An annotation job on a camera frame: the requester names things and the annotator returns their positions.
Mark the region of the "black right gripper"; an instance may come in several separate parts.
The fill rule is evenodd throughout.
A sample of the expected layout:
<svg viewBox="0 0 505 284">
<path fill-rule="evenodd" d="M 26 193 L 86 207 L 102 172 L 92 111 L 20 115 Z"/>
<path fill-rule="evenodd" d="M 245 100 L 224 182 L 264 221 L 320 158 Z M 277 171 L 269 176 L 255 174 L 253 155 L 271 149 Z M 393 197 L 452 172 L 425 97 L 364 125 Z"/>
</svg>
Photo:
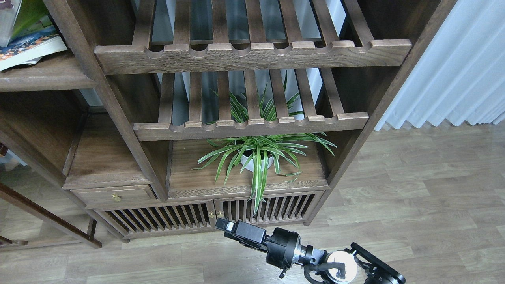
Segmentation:
<svg viewBox="0 0 505 284">
<path fill-rule="evenodd" d="M 243 246 L 267 253 L 267 263 L 287 271 L 294 263 L 309 266 L 312 271 L 328 269 L 324 250 L 302 246 L 298 233 L 276 228 L 271 236 L 263 228 L 224 218 L 217 218 L 215 228 L 224 231 L 224 237 L 238 241 Z"/>
</svg>

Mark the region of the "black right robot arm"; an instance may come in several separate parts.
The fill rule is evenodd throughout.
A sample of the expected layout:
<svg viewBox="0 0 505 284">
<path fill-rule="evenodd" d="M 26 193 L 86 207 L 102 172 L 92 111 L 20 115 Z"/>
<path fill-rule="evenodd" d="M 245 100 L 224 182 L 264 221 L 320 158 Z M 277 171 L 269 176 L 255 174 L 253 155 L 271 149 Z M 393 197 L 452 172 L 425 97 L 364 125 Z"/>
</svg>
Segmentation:
<svg viewBox="0 0 505 284">
<path fill-rule="evenodd" d="M 215 227 L 222 230 L 225 237 L 266 253 L 267 263 L 282 269 L 280 278 L 294 264 L 298 264 L 304 269 L 304 276 L 311 284 L 318 283 L 317 279 L 311 277 L 311 273 L 319 275 L 323 284 L 348 284 L 355 279 L 359 267 L 367 275 L 366 284 L 406 282 L 400 273 L 356 243 L 345 250 L 327 252 L 311 245 L 303 246 L 297 232 L 283 228 L 275 228 L 271 235 L 267 235 L 263 228 L 223 218 L 217 219 Z"/>
</svg>

